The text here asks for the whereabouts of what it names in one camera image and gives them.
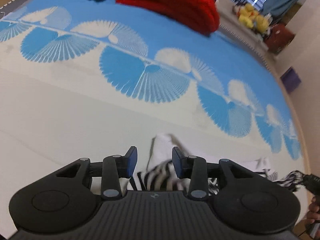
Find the bed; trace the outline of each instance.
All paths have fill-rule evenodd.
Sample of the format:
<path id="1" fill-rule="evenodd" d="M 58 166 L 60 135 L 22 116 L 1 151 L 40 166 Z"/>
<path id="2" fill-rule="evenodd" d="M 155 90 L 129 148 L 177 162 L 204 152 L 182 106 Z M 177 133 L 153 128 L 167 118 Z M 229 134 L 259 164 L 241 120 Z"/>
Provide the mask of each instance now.
<path id="1" fill-rule="evenodd" d="M 142 169 L 158 133 L 219 158 L 268 157 L 279 177 L 306 171 L 278 81 L 223 26 L 208 38 L 115 0 L 32 0 L 1 19 L 0 55 L 6 237 L 18 189 L 78 158 L 101 161 L 131 145 Z M 301 218 L 307 194 L 297 196 Z"/>

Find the yellow stuffed toy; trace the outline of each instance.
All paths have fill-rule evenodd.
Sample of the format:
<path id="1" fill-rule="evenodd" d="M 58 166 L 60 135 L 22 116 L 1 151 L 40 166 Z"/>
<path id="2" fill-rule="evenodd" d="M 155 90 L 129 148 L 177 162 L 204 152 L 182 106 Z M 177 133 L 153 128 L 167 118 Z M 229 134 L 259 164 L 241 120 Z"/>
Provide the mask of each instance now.
<path id="1" fill-rule="evenodd" d="M 241 24 L 243 24 L 244 26 L 246 26 L 247 28 L 249 28 L 249 29 L 252 29 L 253 28 L 253 22 L 252 22 L 252 20 L 250 20 L 250 18 L 248 17 L 248 16 L 245 16 L 245 15 L 240 15 L 239 16 L 239 22 L 241 23 Z"/>
<path id="2" fill-rule="evenodd" d="M 249 29 L 255 27 L 259 33 L 264 34 L 269 28 L 268 20 L 259 14 L 250 3 L 234 7 L 234 12 L 237 14 L 239 22 Z"/>

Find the person's hand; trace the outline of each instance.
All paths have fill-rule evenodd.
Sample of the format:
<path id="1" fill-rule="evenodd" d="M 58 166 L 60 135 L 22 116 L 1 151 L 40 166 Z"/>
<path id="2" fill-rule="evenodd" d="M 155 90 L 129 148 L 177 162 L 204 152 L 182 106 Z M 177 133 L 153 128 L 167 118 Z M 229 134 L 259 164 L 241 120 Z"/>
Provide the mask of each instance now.
<path id="1" fill-rule="evenodd" d="M 309 205 L 309 212 L 307 213 L 307 219 L 305 221 L 306 228 L 308 228 L 316 220 L 320 220 L 320 214 L 318 214 L 319 210 L 320 210 L 320 196 L 314 197 L 312 199 L 312 203 Z M 317 231 L 314 239 L 319 239 L 319 238 L 320 238 L 320 229 Z"/>

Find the red blanket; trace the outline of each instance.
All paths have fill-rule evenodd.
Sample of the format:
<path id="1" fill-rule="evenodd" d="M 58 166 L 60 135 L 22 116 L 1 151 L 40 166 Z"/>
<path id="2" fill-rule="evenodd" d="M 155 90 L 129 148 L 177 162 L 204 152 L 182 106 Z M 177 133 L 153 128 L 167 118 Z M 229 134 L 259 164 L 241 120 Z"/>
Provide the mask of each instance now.
<path id="1" fill-rule="evenodd" d="M 204 35 L 209 35 L 219 27 L 220 18 L 214 0 L 116 0 L 116 2 L 164 14 Z"/>

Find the cable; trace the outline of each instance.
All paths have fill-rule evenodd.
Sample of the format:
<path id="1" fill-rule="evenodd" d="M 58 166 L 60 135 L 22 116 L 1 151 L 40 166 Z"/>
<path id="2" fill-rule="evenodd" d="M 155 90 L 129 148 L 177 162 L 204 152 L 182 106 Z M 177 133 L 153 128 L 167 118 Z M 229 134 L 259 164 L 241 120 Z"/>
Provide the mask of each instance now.
<path id="1" fill-rule="evenodd" d="M 302 236 L 307 230 L 304 230 L 298 237 Z"/>
<path id="2" fill-rule="evenodd" d="M 306 227 L 306 230 L 304 230 L 300 235 L 298 235 L 297 237 L 300 237 L 300 236 L 302 236 L 304 233 L 306 233 L 310 228 L 311 228 L 311 226 L 313 225 L 313 223 L 312 224 L 310 224 L 310 225 L 308 225 L 307 227 Z"/>

